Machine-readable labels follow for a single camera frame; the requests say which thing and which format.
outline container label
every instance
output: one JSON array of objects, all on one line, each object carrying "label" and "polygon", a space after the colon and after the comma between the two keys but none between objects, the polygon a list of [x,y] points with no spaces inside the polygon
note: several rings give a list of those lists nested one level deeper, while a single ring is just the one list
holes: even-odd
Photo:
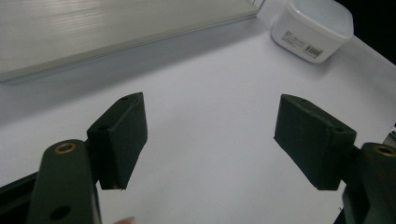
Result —
[{"label": "container label", "polygon": [[282,40],[314,59],[316,59],[323,52],[322,49],[312,46],[290,31],[287,31],[286,34],[283,35]]}]

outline plastic container lid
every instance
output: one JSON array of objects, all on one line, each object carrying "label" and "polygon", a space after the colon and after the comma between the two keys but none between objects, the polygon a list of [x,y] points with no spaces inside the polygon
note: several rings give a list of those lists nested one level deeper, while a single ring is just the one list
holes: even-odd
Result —
[{"label": "plastic container lid", "polygon": [[338,41],[353,36],[352,14],[333,0],[291,0],[288,11],[297,20]]}]

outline gray surface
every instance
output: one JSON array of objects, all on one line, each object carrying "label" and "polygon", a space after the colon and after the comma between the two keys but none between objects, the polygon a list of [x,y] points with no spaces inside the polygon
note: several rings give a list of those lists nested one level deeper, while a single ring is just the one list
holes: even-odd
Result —
[{"label": "gray surface", "polygon": [[5,0],[0,81],[258,11],[249,0]]}]

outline white plastic container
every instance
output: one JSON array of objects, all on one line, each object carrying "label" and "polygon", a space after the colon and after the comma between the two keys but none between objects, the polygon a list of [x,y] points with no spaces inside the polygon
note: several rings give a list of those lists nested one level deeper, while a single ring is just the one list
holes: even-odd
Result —
[{"label": "white plastic container", "polygon": [[272,30],[277,44],[311,63],[323,62],[352,36],[352,15],[333,0],[291,0]]}]

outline white board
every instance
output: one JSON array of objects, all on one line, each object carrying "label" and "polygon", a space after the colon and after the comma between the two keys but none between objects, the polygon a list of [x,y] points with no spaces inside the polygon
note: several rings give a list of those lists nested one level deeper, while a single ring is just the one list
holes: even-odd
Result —
[{"label": "white board", "polygon": [[3,0],[0,81],[258,11],[250,0]]}]

